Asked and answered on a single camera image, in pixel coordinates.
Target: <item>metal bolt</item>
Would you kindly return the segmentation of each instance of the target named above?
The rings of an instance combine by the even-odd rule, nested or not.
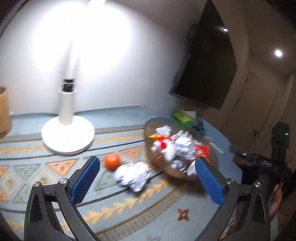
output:
[[[40,185],[40,182],[35,182],[34,184],[33,184],[33,187],[38,187]]]
[[[226,182],[227,182],[229,185],[233,185],[233,184],[235,184],[235,181],[234,181],[232,178],[227,178],[227,179],[226,179]]]
[[[68,181],[68,179],[62,178],[59,182],[60,182],[60,184],[65,184],[67,181]]]
[[[256,187],[258,187],[258,188],[261,187],[261,183],[260,183],[260,182],[255,182],[254,185],[255,185]]]

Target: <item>recessed light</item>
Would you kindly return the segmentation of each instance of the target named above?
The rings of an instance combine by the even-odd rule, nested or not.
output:
[[[281,57],[281,56],[283,55],[283,53],[282,53],[280,50],[276,50],[276,51],[274,52],[274,54],[275,54],[276,56],[278,56],[278,57]]]

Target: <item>wicker basket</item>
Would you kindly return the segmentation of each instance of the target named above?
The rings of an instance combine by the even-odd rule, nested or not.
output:
[[[155,165],[159,166],[161,169],[163,169],[163,171],[171,177],[190,181],[196,180],[197,175],[187,176],[186,173],[172,169],[170,165],[166,162],[166,160],[164,160],[159,153],[154,153],[151,151],[150,147],[153,146],[154,139],[149,138],[149,136],[155,133],[156,128],[162,127],[164,125],[172,127],[173,134],[178,133],[178,131],[180,130],[188,131],[193,136],[194,140],[197,140],[198,142],[201,142],[204,145],[209,145],[209,142],[204,138],[200,137],[200,135],[196,131],[183,125],[180,122],[166,118],[153,118],[149,120],[145,125],[145,144],[149,160],[152,161]],[[218,169],[219,167],[219,160],[212,146],[210,146],[210,164],[216,169]]]
[[[0,87],[0,138],[6,136],[11,129],[8,110],[8,95],[5,87]]]

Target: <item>wall-mounted television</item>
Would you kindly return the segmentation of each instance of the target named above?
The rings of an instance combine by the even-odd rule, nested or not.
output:
[[[220,109],[237,70],[229,31],[207,1],[171,94]]]

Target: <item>blue gripper pad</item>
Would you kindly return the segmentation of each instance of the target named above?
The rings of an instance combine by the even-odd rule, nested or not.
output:
[[[81,203],[88,192],[91,184],[96,178],[100,170],[100,159],[96,156],[90,162],[85,171],[78,178],[77,182],[72,187],[71,203],[76,205]]]
[[[221,207],[224,202],[223,187],[201,158],[195,160],[195,171],[213,203]]]

